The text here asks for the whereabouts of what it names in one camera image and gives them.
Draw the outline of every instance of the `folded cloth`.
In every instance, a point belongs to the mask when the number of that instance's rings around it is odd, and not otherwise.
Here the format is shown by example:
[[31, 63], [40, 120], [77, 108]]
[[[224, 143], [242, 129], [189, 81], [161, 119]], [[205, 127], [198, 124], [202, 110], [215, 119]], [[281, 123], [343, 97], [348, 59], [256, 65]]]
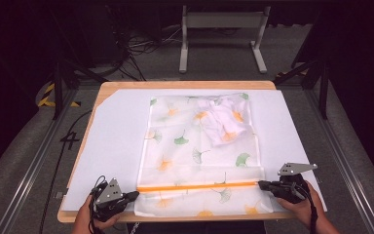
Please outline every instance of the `folded cloth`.
[[203, 130], [213, 146], [231, 143], [249, 125], [249, 108], [243, 94], [200, 98], [197, 103]]

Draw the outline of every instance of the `green leaf print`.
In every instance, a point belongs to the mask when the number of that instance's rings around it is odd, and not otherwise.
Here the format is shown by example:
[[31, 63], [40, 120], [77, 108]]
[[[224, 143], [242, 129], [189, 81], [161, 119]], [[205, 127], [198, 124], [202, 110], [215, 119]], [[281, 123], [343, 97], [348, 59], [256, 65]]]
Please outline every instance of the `green leaf print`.
[[191, 99], [191, 98], [199, 98], [199, 97], [197, 97], [197, 96], [187, 96], [187, 103], [190, 102], [190, 99]]
[[243, 99], [248, 99], [248, 94], [246, 94], [246, 93], [241, 93], [241, 94], [240, 94], [240, 97], [242, 97]]
[[219, 104], [221, 104], [221, 98], [220, 97], [218, 97], [214, 100], [214, 105], [219, 105]]
[[224, 184], [224, 183], [226, 183], [226, 181], [227, 181], [227, 173], [224, 172], [224, 181], [221, 182], [221, 183], [215, 182], [214, 184]]
[[220, 198], [220, 203], [225, 203], [227, 201], [230, 200], [230, 197], [232, 196], [232, 189], [230, 188], [225, 188], [223, 191], [219, 192], [219, 191], [216, 191], [216, 190], [213, 190], [214, 192], [217, 192], [220, 194], [221, 198]]
[[175, 144], [186, 144], [186, 143], [188, 143], [189, 140], [184, 138], [184, 133], [185, 133], [185, 130], [183, 132], [183, 136], [174, 139]]
[[248, 157], [250, 157], [248, 153], [242, 153], [241, 155], [239, 155], [238, 159], [236, 160], [236, 167], [247, 167], [245, 161]]
[[155, 104], [155, 103], [157, 103], [157, 99], [156, 98], [152, 98], [150, 100], [150, 106], [153, 105], [153, 104]]
[[202, 161], [202, 154], [208, 152], [209, 150], [206, 150], [206, 151], [203, 151], [203, 152], [200, 152], [199, 150], [197, 150], [196, 148], [193, 149], [193, 160], [194, 162], [198, 163], [198, 164], [201, 164], [203, 161]]
[[162, 138], [163, 138], [162, 133], [161, 133], [160, 131], [158, 131], [158, 130], [155, 130], [154, 133], [153, 133], [153, 135], [147, 137], [146, 139], [154, 139], [154, 140], [156, 140], [158, 143], [160, 143], [160, 141], [162, 140]]
[[154, 136], [153, 136], [153, 139], [156, 140], [158, 143], [160, 143], [160, 141], [162, 140], [163, 138], [163, 135], [160, 131], [156, 130], [154, 132]]

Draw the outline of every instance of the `white fabric with leaf print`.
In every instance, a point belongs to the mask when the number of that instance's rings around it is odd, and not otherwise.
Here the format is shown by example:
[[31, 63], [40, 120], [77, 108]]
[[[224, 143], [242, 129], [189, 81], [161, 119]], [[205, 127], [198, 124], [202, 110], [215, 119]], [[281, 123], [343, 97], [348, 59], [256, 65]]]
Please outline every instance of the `white fabric with leaf print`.
[[136, 215], [245, 215], [272, 211], [248, 95], [152, 97]]

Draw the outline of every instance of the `human hand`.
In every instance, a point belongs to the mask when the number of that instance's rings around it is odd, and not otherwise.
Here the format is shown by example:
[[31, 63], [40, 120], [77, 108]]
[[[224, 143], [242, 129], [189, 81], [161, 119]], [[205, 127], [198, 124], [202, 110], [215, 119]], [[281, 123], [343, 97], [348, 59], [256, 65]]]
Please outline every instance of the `human hand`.
[[[94, 232], [92, 229], [90, 231], [89, 228], [91, 226], [90, 223], [90, 203], [91, 203], [92, 196], [88, 196], [87, 200], [85, 201], [84, 205], [80, 208], [80, 210], [77, 213], [77, 217], [75, 218], [74, 228], [72, 229], [72, 234], [86, 234]], [[99, 220], [94, 219], [93, 224], [95, 227], [103, 230], [105, 228], [113, 226], [118, 219], [120, 218], [120, 214], [115, 214], [105, 222], [101, 222]]]
[[[311, 197], [312, 197], [312, 201], [314, 202], [314, 205], [318, 213], [318, 220], [317, 220], [317, 226], [316, 226], [317, 234], [339, 233], [339, 231], [327, 219], [324, 213], [323, 204], [321, 202], [321, 199], [318, 196], [318, 192], [312, 187], [312, 185], [308, 181], [306, 181], [306, 183], [308, 184]], [[309, 199], [305, 199], [302, 202], [297, 203], [297, 204], [289, 203], [282, 198], [278, 198], [277, 201], [283, 208], [293, 212], [296, 215], [297, 219], [299, 219], [299, 221], [301, 221], [306, 226], [306, 228], [308, 229], [311, 228], [312, 210], [311, 210], [311, 203]]]

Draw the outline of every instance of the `cable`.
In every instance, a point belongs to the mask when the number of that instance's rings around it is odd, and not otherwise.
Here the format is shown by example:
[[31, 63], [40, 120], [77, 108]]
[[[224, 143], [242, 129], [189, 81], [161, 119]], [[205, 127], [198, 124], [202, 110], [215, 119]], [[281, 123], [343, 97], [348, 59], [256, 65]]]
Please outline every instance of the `cable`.
[[[108, 70], [105, 70], [105, 71], [101, 71], [99, 73], [96, 73], [96, 75], [101, 76], [101, 77], [111, 75], [112, 73], [116, 72], [122, 64], [123, 64], [123, 62], [120, 61], [120, 64], [114, 64], [114, 66], [112, 68], [110, 68]], [[75, 73], [75, 75], [77, 75], [79, 78], [82, 78], [82, 79], [92, 79], [91, 77], [89, 77], [87, 75], [83, 75], [83, 74]]]
[[318, 220], [318, 211], [315, 207], [314, 201], [312, 199], [311, 193], [307, 192], [302, 186], [295, 184], [297, 188], [299, 188], [304, 195], [309, 199], [309, 202], [311, 203], [311, 234], [316, 234], [316, 223]]
[[98, 191], [99, 189], [99, 186], [105, 182], [105, 175], [102, 175], [100, 176], [97, 180], [96, 180], [96, 183], [95, 185], [93, 186], [93, 189], [91, 190], [91, 193], [90, 195], [92, 196], [91, 197], [91, 201], [90, 201], [90, 204], [89, 204], [89, 209], [90, 209], [90, 222], [88, 223], [88, 229], [90, 230], [90, 233], [92, 234], [103, 234], [103, 232], [95, 227], [95, 224], [94, 224], [94, 200], [95, 200], [95, 193]]
[[[157, 50], [158, 48], [160, 48], [161, 46], [163, 45], [167, 45], [173, 41], [178, 41], [180, 42], [179, 40], [175, 40], [175, 39], [172, 39], [172, 37], [174, 35], [176, 35], [179, 31], [181, 30], [181, 27], [177, 28], [177, 30], [175, 30], [168, 38], [166, 39], [162, 39], [162, 42], [160, 45], [156, 45], [154, 41], [146, 41], [146, 40], [142, 40], [142, 41], [138, 41], [136, 38], [139, 38], [139, 36], [132, 36], [130, 38], [129, 41], [131, 41], [132, 39], [136, 39], [135, 40], [135, 43], [136, 44], [132, 44], [132, 45], [124, 45], [123, 43], [121, 43], [120, 41], [117, 41], [117, 45], [121, 46], [121, 47], [125, 47], [128, 52], [130, 53], [129, 54], [129, 59], [130, 60], [125, 60], [126, 63], [128, 63], [130, 66], [132, 66], [132, 68], [134, 70], [136, 70], [139, 74], [139, 79], [138, 78], [135, 78], [133, 75], [131, 75], [130, 72], [128, 72], [123, 66], [121, 66], [119, 68], [119, 70], [124, 73], [125, 75], [129, 76], [131, 79], [133, 80], [136, 80], [136, 81], [147, 81], [144, 77], [144, 75], [142, 74], [142, 71], [141, 69], [139, 68], [136, 60], [135, 60], [135, 56], [139, 56], [139, 55], [142, 55], [142, 54], [150, 54], [152, 52], [154, 52], [155, 50]], [[135, 47], [141, 47], [143, 46], [143, 49], [142, 50], [135, 50], [134, 48]]]
[[135, 225], [132, 227], [132, 230], [131, 230], [131, 233], [130, 234], [134, 234], [136, 229], [138, 228], [140, 222], [136, 222]]
[[[75, 122], [71, 125], [71, 127], [69, 128], [67, 134], [65, 137], [63, 137], [61, 140], [69, 137], [71, 135], [71, 130], [74, 128], [74, 126], [77, 124], [77, 122], [83, 118], [84, 116], [86, 116], [87, 114], [91, 113], [92, 110], [89, 110], [87, 112], [85, 112], [84, 114], [82, 114], [81, 116], [79, 116]], [[62, 148], [60, 150], [60, 153], [59, 153], [59, 156], [58, 156], [58, 159], [57, 159], [57, 162], [56, 162], [56, 168], [54, 170], [54, 174], [53, 174], [53, 179], [51, 180], [51, 185], [50, 185], [50, 189], [48, 191], [48, 196], [47, 196], [47, 201], [45, 202], [45, 208], [44, 208], [44, 211], [42, 213], [42, 218], [41, 218], [41, 225], [39, 227], [39, 233], [42, 233], [43, 230], [44, 230], [44, 223], [45, 223], [45, 217], [47, 216], [47, 209], [48, 209], [48, 205], [50, 204], [50, 199], [51, 199], [51, 194], [53, 192], [53, 187], [54, 187], [54, 183], [55, 183], [55, 180], [56, 180], [56, 173], [57, 173], [57, 170], [59, 168], [59, 164], [60, 164], [60, 160], [62, 158], [62, 155], [63, 155], [63, 150], [65, 149], [65, 145], [66, 145], [66, 142], [67, 140], [64, 140], [63, 141], [63, 145], [62, 145]]]

